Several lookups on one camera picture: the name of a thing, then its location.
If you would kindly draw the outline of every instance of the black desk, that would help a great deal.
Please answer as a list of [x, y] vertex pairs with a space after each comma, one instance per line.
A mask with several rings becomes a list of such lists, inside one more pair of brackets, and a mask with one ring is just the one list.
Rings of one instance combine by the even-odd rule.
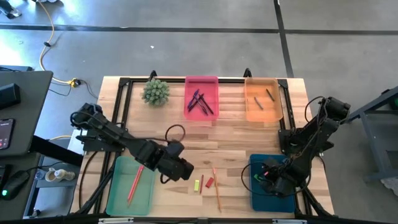
[[[34, 136], [51, 79], [52, 72], [0, 72], [1, 86], [16, 83], [21, 91], [21, 103], [0, 110], [0, 119], [16, 120], [10, 147], [0, 151], [0, 163], [13, 165], [11, 175], [38, 166], [42, 155], [81, 165], [83, 156]], [[30, 172], [28, 183], [16, 198], [10, 201], [0, 199], [0, 220], [18, 220], [26, 214], [27, 202], [32, 200], [29, 197], [32, 184], [36, 183], [35, 172]]]
[[[33, 152], [23, 156], [0, 158], [0, 163], [11, 164], [11, 175], [18, 170], [26, 170], [39, 164], [41, 155]], [[10, 201], [0, 199], [0, 220], [20, 220], [25, 213], [30, 190], [34, 181], [35, 170], [30, 172], [30, 178], [16, 198]]]
[[15, 83], [21, 90], [21, 103], [0, 110], [0, 119], [15, 119], [10, 147], [0, 157], [27, 153], [39, 121], [52, 72], [1, 72], [0, 86]]

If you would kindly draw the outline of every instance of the red eraser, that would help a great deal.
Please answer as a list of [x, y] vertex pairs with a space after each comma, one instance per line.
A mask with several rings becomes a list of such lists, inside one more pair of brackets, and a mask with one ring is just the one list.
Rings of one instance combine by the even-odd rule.
[[206, 187], [207, 187], [207, 188], [210, 188], [210, 187], [211, 187], [211, 184], [213, 183], [213, 181], [214, 181], [214, 179], [213, 179], [212, 177], [210, 177], [210, 179], [207, 180]]

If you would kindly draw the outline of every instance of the eraser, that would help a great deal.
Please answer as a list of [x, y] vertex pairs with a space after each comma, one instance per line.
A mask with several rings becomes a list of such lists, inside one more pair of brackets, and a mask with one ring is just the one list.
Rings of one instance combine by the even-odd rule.
[[210, 187], [211, 187], [211, 184], [213, 183], [213, 181], [214, 181], [214, 179], [213, 179], [212, 177], [210, 177], [210, 179], [207, 180], [206, 187], [207, 187], [207, 188], [210, 188]]
[[193, 188], [194, 191], [198, 191], [199, 190], [199, 180], [195, 180], [195, 186]]

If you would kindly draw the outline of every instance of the succulent plant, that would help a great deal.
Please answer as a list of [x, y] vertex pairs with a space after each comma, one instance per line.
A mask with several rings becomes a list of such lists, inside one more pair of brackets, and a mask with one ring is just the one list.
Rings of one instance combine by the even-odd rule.
[[151, 106], [162, 106], [169, 100], [169, 95], [169, 86], [166, 82], [152, 79], [146, 83], [142, 99]]

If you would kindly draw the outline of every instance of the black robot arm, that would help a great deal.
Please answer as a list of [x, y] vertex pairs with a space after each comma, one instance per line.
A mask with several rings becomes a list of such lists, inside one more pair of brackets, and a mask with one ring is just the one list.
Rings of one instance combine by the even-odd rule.
[[193, 171], [193, 165], [179, 158], [184, 150], [179, 141], [168, 141], [167, 146], [155, 141], [135, 138], [126, 129], [108, 121], [102, 114], [99, 105], [85, 103], [77, 112], [70, 116], [72, 126], [79, 129], [94, 129], [99, 138], [108, 144], [117, 144], [129, 149], [136, 161], [150, 170], [158, 169], [163, 175], [177, 181], [180, 178], [188, 180]]
[[300, 191], [305, 189], [312, 159], [333, 147], [328, 138], [348, 117], [350, 107], [333, 97], [323, 98], [318, 114], [303, 128], [280, 130], [280, 148], [288, 159], [281, 164], [273, 159], [264, 161], [262, 176], [266, 181], [261, 182], [262, 188], [280, 197], [294, 194], [296, 187], [300, 187]]

